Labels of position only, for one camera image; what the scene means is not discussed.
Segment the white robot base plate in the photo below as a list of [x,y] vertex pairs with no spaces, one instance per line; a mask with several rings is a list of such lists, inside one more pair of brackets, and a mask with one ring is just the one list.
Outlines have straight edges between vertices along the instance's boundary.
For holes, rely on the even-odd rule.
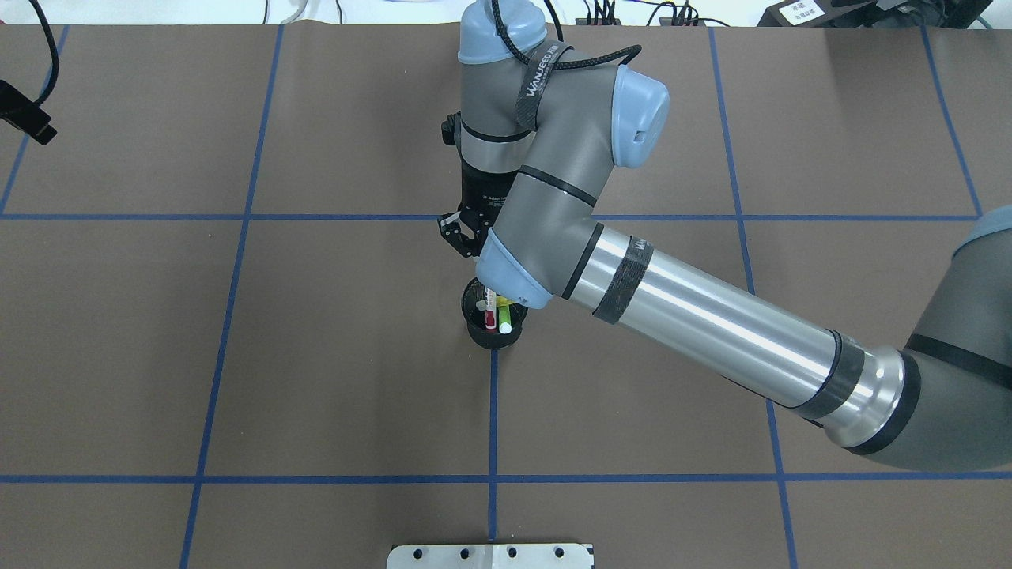
[[404,545],[387,568],[594,568],[593,546],[579,543]]

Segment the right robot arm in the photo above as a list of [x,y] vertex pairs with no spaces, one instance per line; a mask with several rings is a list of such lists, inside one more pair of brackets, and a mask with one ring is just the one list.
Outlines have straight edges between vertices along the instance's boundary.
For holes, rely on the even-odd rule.
[[[799,71],[711,32],[726,220],[693,222],[704,237],[738,237],[741,277],[726,282],[702,256],[667,254],[593,219],[618,167],[644,164],[673,104],[667,88],[626,64],[586,67],[552,37],[528,1],[478,1],[460,22],[458,146],[467,195],[490,190],[501,212],[478,231],[478,280],[525,307],[560,298],[711,367],[799,416],[850,454],[925,471],[1010,462],[1010,209],[982,213],[955,249],[906,345],[871,349],[753,296],[748,224],[800,223],[802,253],[771,284],[849,284],[817,245],[842,236],[833,205],[915,202],[919,213],[964,175],[957,147],[941,147],[922,32],[818,32],[821,62],[802,47]],[[568,64],[577,64],[568,70]],[[899,120],[886,112],[914,96]]]

